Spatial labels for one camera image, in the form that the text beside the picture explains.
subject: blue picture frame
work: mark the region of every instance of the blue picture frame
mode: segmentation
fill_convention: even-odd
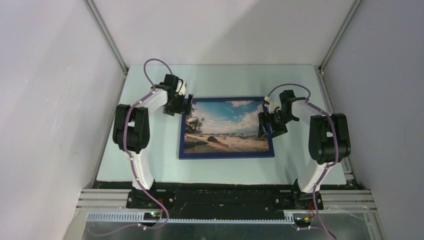
[[[229,101],[255,101],[261,102],[264,100],[263,96],[246,96],[246,97],[205,97],[195,98],[194,103],[201,102],[229,102]],[[262,110],[267,111],[267,108],[262,103]],[[185,147],[185,136],[186,136],[186,115],[181,118],[181,129],[179,139],[179,159],[244,159],[244,158],[274,158],[274,145],[273,138],[270,134],[267,136],[268,150],[267,151],[248,151],[248,152],[207,152],[207,153],[187,153],[184,152]],[[267,124],[268,132],[270,132],[270,126]]]

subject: gray wall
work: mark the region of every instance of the gray wall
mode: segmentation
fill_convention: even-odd
[[[0,239],[63,238],[122,77],[82,0],[0,1]]]
[[[366,0],[325,69],[389,239],[423,239],[424,1]]]

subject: beach photograph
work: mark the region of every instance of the beach photograph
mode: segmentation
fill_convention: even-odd
[[[270,152],[268,138],[258,139],[260,112],[261,100],[197,101],[185,118],[183,153]]]

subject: rock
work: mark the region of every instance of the rock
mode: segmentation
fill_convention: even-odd
[[[185,141],[184,142],[184,149],[191,149],[196,147],[196,144],[192,141]]]
[[[210,136],[207,138],[208,142],[213,142],[213,143],[221,143],[220,141],[218,141],[214,136]]]
[[[197,141],[195,144],[196,144],[196,146],[198,146],[198,145],[205,145],[205,144],[208,144],[208,143],[205,142],[205,141]]]

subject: sand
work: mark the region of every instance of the sand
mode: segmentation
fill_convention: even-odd
[[[213,136],[219,142],[211,142],[207,139]],[[255,134],[217,135],[217,134],[186,134],[185,142],[206,142],[207,144],[196,145],[184,149],[184,153],[235,153],[235,152],[266,152],[269,151],[266,139],[258,140]]]

